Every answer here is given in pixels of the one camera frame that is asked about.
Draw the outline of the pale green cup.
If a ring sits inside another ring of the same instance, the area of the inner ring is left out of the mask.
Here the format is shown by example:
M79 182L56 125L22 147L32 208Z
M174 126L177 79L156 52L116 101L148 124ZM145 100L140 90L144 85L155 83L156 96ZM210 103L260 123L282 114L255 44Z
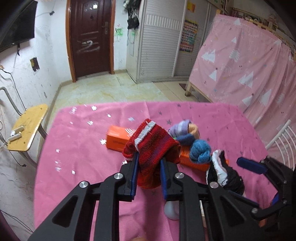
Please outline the pale green cup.
M167 201L164 206L164 214L170 220L179 220L179 201Z

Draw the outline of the black white sock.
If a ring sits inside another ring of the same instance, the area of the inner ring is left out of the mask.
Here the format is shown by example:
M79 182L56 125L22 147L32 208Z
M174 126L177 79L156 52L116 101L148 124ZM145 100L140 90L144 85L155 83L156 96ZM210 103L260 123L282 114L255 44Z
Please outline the black white sock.
M226 163L224 150L215 150L211 156L210 167L206 171L206 183L218 183L227 191L232 191L239 195L245 192L242 177L236 170Z

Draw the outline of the blue yarn ball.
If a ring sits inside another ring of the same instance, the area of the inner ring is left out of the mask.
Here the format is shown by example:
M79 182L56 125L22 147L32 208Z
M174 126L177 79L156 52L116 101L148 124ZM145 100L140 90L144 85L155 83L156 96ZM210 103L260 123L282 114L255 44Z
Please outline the blue yarn ball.
M208 164L211 162L212 150L205 140L195 138L191 133L176 137L176 140L182 147L189 147L188 158L192 163Z

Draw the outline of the red knitted sock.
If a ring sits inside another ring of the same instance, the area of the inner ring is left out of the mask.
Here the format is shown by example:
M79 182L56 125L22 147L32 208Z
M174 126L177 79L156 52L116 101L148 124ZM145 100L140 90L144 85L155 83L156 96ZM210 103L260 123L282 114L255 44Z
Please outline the red knitted sock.
M143 189L154 189L161 184L161 159L178 164L180 151L180 143L155 121L147 118L125 144L122 154L127 161L131 161L134 153L139 153L137 185Z

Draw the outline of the orange carton box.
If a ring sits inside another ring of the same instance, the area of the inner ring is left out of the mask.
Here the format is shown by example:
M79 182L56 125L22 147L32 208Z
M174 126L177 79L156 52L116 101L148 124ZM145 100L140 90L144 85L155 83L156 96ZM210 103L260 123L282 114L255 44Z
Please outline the orange carton box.
M110 126L106 133L106 147L114 151L122 152L125 144L134 134L135 130L131 128L124 128L120 126ZM182 146L180 152L180 164L206 172L210 164L196 164L189 160L190 147Z

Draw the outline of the purple orange sock bundle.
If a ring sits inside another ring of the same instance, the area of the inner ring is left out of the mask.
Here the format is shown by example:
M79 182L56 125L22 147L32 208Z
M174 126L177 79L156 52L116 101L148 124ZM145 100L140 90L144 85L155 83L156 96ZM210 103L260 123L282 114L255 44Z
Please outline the purple orange sock bundle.
M173 138L177 138L180 136L184 136L187 134L191 134L194 136L195 139L200 138L199 128L196 124L192 123L190 120L183 120L175 125L173 125L169 130L168 133Z

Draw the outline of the white metal chair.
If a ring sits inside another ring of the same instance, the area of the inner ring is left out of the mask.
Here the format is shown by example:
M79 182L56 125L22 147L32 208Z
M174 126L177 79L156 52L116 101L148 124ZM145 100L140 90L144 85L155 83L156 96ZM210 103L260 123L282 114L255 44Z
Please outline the white metal chair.
M295 132L293 131L290 124L291 120L283 125L273 139L266 145L266 149L269 150L271 147L277 147L280 152L282 163L288 168L295 169Z

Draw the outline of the pink tree pattern curtain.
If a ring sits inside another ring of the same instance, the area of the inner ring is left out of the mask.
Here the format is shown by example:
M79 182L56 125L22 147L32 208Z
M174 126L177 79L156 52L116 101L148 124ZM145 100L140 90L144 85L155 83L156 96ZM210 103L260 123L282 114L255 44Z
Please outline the pink tree pattern curtain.
M295 132L295 61L273 33L241 18L216 15L189 76L211 102L239 107L266 146L287 120ZM273 146L268 150L279 158Z

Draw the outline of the yellow wooden chair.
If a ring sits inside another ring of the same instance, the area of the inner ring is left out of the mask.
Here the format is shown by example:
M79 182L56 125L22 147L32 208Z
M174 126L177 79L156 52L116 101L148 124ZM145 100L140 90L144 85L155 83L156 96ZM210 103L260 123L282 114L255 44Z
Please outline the yellow wooden chair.
M11 153L19 153L24 159L26 159L28 163L30 163L34 168L37 168L37 163L30 157L28 150L31 148L33 140L37 133L39 133L43 138L47 137L47 133L42 127L42 121L44 120L45 115L48 112L48 105L36 105L28 108L24 113L21 113L12 100L8 90L5 87L1 87L1 90L5 92L5 95L11 103L12 107L19 115L19 118L15 122L12 130L18 128L19 126L24 126L25 128L21 132L22 137L12 142L8 142L8 138L10 136L7 139L1 137L3 146L6 147L7 150Z

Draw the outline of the white power strip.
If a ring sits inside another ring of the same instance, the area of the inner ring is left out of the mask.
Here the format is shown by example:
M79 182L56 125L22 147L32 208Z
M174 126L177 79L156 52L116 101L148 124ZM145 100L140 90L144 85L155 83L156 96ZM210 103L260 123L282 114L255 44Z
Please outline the white power strip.
M14 130L11 131L11 135L8 138L8 142L12 142L14 140L17 140L22 137L21 132L24 130L24 126L19 126L18 128L15 128Z

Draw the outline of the white louvered wardrobe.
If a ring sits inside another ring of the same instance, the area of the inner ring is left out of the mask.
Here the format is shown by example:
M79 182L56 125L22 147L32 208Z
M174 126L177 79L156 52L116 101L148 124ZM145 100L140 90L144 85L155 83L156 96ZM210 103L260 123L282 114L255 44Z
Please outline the white louvered wardrobe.
M186 81L224 1L142 1L138 29L128 30L127 73L136 83ZM198 23L193 52L180 51L184 21Z

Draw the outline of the dark brown door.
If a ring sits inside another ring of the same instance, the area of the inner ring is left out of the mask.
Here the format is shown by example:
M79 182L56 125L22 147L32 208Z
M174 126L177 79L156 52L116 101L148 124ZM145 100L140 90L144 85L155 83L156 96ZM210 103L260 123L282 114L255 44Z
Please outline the dark brown door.
M66 46L72 81L114 73L115 1L66 1Z

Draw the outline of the black hanging bags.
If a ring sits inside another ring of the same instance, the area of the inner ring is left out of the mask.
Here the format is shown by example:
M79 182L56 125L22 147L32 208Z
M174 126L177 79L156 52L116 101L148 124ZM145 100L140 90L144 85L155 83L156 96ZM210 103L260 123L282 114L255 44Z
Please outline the black hanging bags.
M139 19L138 19L138 14L139 14L139 8L141 4L141 0L126 0L123 3L123 7L127 11L128 14L128 20L127 20L127 29L138 29L139 27Z

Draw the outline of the colourful wall chart poster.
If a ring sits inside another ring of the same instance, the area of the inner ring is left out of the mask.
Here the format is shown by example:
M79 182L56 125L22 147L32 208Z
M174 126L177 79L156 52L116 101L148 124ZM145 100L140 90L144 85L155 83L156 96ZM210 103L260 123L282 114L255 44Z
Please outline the colourful wall chart poster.
M185 20L179 50L188 53L193 52L197 33L198 23Z

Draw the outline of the black wall television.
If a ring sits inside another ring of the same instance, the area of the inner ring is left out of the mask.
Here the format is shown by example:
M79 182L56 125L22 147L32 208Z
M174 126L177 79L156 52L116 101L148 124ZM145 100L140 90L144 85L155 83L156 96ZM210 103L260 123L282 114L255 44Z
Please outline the black wall television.
M35 37L37 1L1 1L1 52Z

